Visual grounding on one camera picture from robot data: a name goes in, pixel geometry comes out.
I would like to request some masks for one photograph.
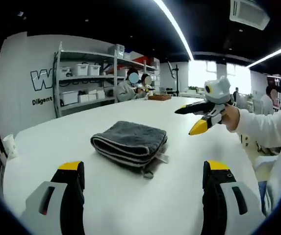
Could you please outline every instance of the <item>metal shelving unit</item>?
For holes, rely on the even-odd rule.
[[[60,77],[59,68],[60,68],[60,62],[71,62],[71,61],[83,61],[83,62],[96,62],[101,65],[101,73],[103,72],[103,65],[104,64],[113,64],[114,67],[114,74],[113,75],[97,75],[97,76],[71,76],[71,77]],[[60,105],[60,84],[63,83],[70,83],[70,82],[79,82],[79,81],[106,81],[108,79],[114,80],[114,87],[115,88],[118,84],[118,79],[125,79],[125,77],[117,76],[117,66],[118,65],[124,65],[124,66],[133,66],[138,69],[142,69],[144,73],[147,71],[155,71],[156,69],[151,66],[146,65],[146,61],[144,64],[117,58],[113,55],[103,54],[103,53],[97,53],[97,52],[89,52],[89,51],[79,51],[79,50],[63,50],[62,49],[62,43],[59,46],[58,52],[54,54],[54,60],[53,60],[53,101],[54,101],[54,110],[56,117],[62,117],[63,111],[82,107],[82,106],[89,106],[91,104],[95,103],[101,103],[104,101],[114,100],[114,102],[117,102],[115,97],[106,97],[105,99],[97,99],[90,102],[85,103],[75,103],[75,104],[69,104],[66,106]]]

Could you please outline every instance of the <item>floor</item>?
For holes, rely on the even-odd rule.
[[[243,135],[242,145],[248,155],[248,158],[252,162],[252,164],[254,164],[255,159],[258,156],[267,155],[267,154],[264,154],[263,152],[258,152],[255,141],[251,140],[251,138],[248,136]],[[259,169],[255,172],[257,180],[258,181],[268,180],[269,176],[270,176],[271,168],[272,168],[271,165],[262,165],[261,167],[259,167]]]

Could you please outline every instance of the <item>wooden tray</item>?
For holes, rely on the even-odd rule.
[[[154,95],[149,96],[148,99],[164,101],[167,99],[171,99],[171,96],[168,94],[154,94]]]

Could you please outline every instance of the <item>shelf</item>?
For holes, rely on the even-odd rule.
[[[80,50],[62,50],[61,51],[61,61],[114,61],[114,55],[108,55],[97,52],[90,51],[80,51]]]
[[[143,69],[144,68],[144,64],[132,61],[132,60],[126,60],[126,59],[121,59],[121,58],[117,58],[117,64],[118,65],[125,65],[125,66],[133,66],[139,69]],[[152,66],[146,66],[147,71],[155,71],[156,69]]]
[[[59,82],[73,82],[88,79],[113,79],[114,75],[84,75],[84,76],[72,76],[72,77],[62,77]]]
[[[62,106],[61,110],[64,111],[64,110],[68,110],[68,109],[78,108],[78,107],[82,107],[82,106],[86,106],[86,105],[90,105],[90,104],[100,103],[103,101],[109,101],[109,100],[114,100],[114,97],[107,97],[105,99],[96,99],[94,101],[89,101],[89,102],[85,102],[85,103],[69,104],[66,106]]]

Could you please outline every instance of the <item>person in grey shirt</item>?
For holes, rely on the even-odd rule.
[[[146,92],[143,89],[134,87],[133,84],[130,82],[129,76],[133,72],[138,74],[137,69],[130,68],[127,72],[127,78],[117,86],[116,94],[119,102],[131,99],[144,98],[146,96]]]

